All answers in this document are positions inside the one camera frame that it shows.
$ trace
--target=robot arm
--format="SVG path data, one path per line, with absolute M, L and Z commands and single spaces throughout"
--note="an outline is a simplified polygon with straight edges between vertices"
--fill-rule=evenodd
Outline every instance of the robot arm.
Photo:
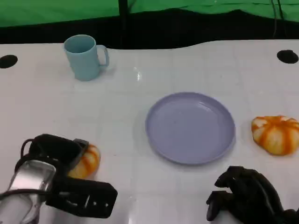
M 0 195 L 0 224 L 38 223 L 43 202 L 76 216 L 109 217 L 117 197 L 111 184 L 67 176 L 87 147 L 83 140 L 37 136 L 29 153 L 21 152 L 9 188 Z
M 227 210 L 244 224 L 298 224 L 299 211 L 284 210 L 272 184 L 260 173 L 243 167 L 229 167 L 215 183 L 226 191 L 213 191 L 207 200 L 206 218 L 213 221 Z

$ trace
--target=black finger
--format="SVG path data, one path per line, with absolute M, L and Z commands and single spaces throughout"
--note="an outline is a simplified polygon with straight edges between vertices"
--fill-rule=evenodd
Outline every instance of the black finger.
M 243 167 L 229 167 L 226 172 L 218 177 L 215 186 L 218 188 L 228 188 L 228 182 L 233 178 L 238 177 L 243 172 L 243 170 Z
M 209 205 L 206 213 L 207 221 L 213 221 L 221 210 L 226 210 L 233 198 L 234 196 L 226 191 L 213 191 L 206 201 Z

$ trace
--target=black cable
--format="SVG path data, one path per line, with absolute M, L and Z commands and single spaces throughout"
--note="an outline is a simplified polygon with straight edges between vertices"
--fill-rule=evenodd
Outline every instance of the black cable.
M 277 30 L 277 14 L 276 14 L 276 8 L 275 8 L 273 0 L 270 0 L 270 2 L 271 2 L 272 8 L 273 8 L 273 13 L 274 13 L 274 32 L 273 32 L 273 36 L 272 36 L 272 38 L 274 39 L 275 35 L 276 35 L 276 30 Z
M 27 139 L 26 141 L 24 141 L 22 147 L 21 147 L 21 158 L 24 156 L 24 149 L 25 146 L 27 145 L 28 142 L 33 142 L 34 139 Z
M 36 144 L 39 147 L 39 149 L 41 150 L 42 154 L 44 156 L 47 156 L 47 154 L 45 153 L 43 147 L 41 147 L 40 144 L 38 144 L 34 139 L 27 139 L 26 141 L 24 141 L 24 143 L 21 146 L 21 158 L 24 156 L 24 149 L 25 149 L 25 146 L 27 145 L 28 142 Z
M 277 2 L 278 2 L 278 7 L 279 7 L 280 18 L 281 18 L 283 26 L 284 26 L 285 38 L 287 38 L 286 28 L 285 28 L 285 17 L 284 17 L 284 13 L 283 13 L 282 8 L 281 8 L 280 0 L 277 0 Z
M 11 195 L 49 195 L 51 194 L 49 191 L 37 190 L 37 189 L 16 189 L 16 190 L 8 190 L 2 194 L 0 194 L 0 201 L 4 198 Z

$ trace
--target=small pumpkin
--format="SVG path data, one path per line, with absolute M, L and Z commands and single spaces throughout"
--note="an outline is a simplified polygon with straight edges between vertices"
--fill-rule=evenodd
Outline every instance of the small pumpkin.
M 253 140 L 274 155 L 287 155 L 299 146 L 299 123 L 286 116 L 256 117 L 251 122 Z
M 100 152 L 96 146 L 89 144 L 79 163 L 69 172 L 69 176 L 85 179 L 97 170 L 99 164 Z

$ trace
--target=white table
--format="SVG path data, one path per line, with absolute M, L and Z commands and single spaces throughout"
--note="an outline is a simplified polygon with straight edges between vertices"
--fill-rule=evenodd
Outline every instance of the white table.
M 299 207 L 299 154 L 274 157 L 252 140 L 257 115 L 299 119 L 299 63 L 276 54 L 299 41 L 222 41 L 171 50 L 109 50 L 111 66 L 90 82 L 74 79 L 61 44 L 0 45 L 0 56 L 18 63 L 0 70 L 0 190 L 19 159 L 22 142 L 42 133 L 96 144 L 102 159 L 96 180 L 119 196 L 109 219 L 77 218 L 44 206 L 42 224 L 205 224 L 206 199 L 229 165 L 262 172 L 285 209 Z M 231 111 L 237 129 L 234 149 L 198 167 L 173 164 L 147 143 L 144 121 L 161 97 L 196 91 Z M 236 223 L 221 214 L 217 224 Z

